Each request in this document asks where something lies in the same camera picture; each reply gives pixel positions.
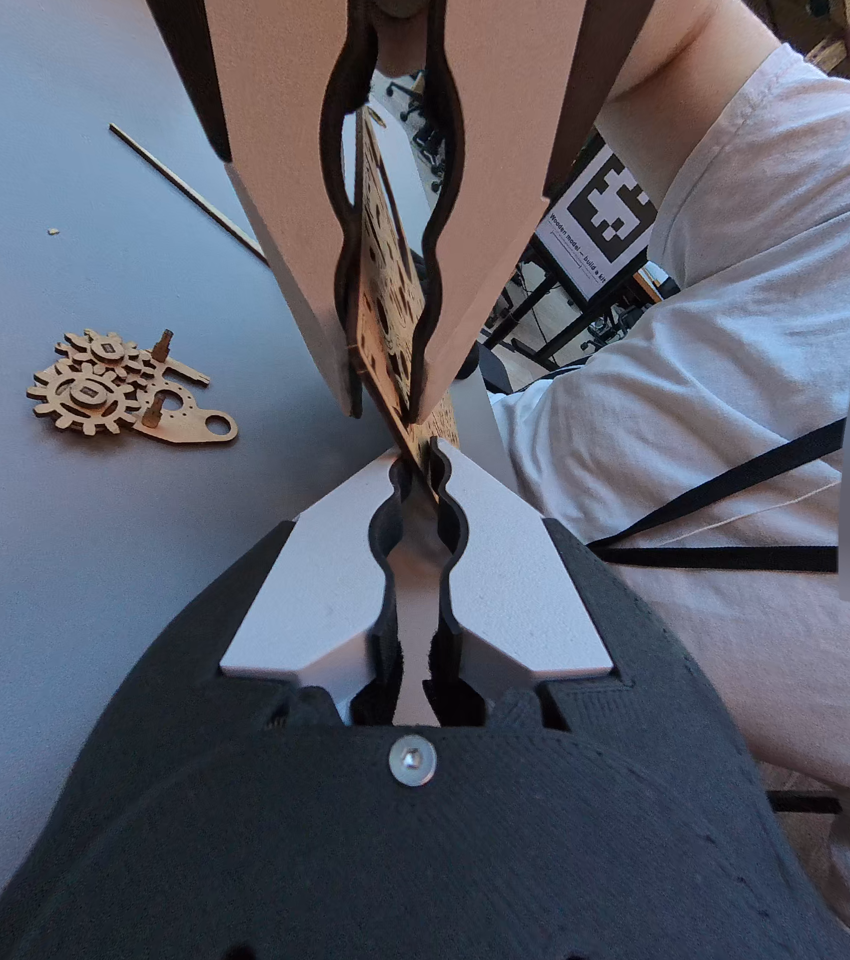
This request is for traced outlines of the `wooden laser-cut parts sheet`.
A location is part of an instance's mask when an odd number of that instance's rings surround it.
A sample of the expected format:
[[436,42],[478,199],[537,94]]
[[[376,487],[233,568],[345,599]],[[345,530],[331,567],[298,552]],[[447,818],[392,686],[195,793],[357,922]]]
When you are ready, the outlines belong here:
[[354,202],[359,247],[346,324],[350,358],[410,469],[431,499],[431,438],[460,446],[451,392],[418,424],[409,414],[413,335],[425,306],[391,194],[369,106],[355,115]]

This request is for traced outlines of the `person's white shirt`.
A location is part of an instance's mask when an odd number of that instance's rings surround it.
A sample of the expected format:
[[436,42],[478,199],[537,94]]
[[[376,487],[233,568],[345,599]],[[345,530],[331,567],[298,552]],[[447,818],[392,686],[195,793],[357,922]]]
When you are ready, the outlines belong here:
[[[679,292],[583,368],[495,402],[521,494],[582,541],[835,422],[850,401],[850,81],[770,53],[677,172],[651,258]],[[850,602],[823,573],[621,567],[765,762],[836,788],[850,933]]]

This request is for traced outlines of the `thin wooden stick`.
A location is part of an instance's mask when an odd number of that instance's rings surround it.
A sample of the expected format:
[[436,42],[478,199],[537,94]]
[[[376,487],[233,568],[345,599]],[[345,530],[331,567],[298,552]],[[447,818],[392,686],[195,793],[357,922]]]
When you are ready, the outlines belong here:
[[226,231],[227,234],[239,242],[239,244],[249,251],[252,256],[263,263],[264,266],[269,266],[269,262],[257,239],[255,239],[231,218],[222,213],[217,207],[206,200],[178,174],[168,168],[167,165],[161,162],[153,153],[151,153],[149,150],[146,150],[140,143],[138,143],[138,141],[136,141],[134,138],[131,138],[131,136],[119,126],[114,123],[109,123],[108,130],[125,146],[131,149],[141,160],[148,164],[173,188],[185,196],[192,204],[202,210],[212,221]]

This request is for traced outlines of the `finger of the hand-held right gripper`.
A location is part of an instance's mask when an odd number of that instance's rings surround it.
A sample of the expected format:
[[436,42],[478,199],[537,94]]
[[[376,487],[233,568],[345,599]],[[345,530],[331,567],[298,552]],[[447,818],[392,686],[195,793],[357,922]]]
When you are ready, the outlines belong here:
[[357,418],[361,387],[335,303],[345,239],[320,148],[348,4],[210,1],[205,11],[231,152],[226,171],[312,361],[342,412]]
[[446,172],[423,237],[429,290],[412,355],[421,423],[546,208],[584,1],[431,2],[426,94]]

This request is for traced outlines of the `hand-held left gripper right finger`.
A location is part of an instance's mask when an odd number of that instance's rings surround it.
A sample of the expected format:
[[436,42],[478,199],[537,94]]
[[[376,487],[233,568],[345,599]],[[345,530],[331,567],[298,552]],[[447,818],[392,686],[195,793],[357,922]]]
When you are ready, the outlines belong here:
[[545,518],[446,439],[431,439],[429,467],[451,554],[422,683],[438,723],[482,726],[511,690],[610,675]]

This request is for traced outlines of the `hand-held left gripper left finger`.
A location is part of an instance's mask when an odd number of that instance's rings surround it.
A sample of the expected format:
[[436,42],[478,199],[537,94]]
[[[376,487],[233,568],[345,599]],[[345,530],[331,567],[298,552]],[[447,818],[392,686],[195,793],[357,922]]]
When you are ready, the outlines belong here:
[[219,667],[325,690],[347,724],[388,724],[403,675],[394,575],[407,471],[388,450],[304,510]]

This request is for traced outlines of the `black-and-white marker sign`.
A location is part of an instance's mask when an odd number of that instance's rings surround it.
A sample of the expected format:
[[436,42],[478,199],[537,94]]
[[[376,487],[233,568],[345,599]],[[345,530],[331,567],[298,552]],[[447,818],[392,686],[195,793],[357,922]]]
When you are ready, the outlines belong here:
[[634,174],[594,133],[535,238],[573,291],[588,301],[644,265],[656,217]]

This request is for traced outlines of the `person's right forearm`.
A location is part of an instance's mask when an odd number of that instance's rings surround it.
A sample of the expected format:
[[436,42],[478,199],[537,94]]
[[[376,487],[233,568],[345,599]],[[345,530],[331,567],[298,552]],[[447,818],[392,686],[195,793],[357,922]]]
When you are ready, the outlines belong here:
[[654,2],[599,120],[667,94],[714,119],[780,44],[744,2]]

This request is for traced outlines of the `wooden gear assembly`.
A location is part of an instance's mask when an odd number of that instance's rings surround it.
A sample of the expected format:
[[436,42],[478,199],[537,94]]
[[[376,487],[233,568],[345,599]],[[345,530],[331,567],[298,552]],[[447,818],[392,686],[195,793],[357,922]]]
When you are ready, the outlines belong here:
[[36,417],[86,437],[124,430],[173,446],[225,445],[239,437],[232,416],[199,406],[189,385],[211,383],[173,358],[166,329],[149,348],[109,331],[68,332],[58,360],[39,370],[26,395]]

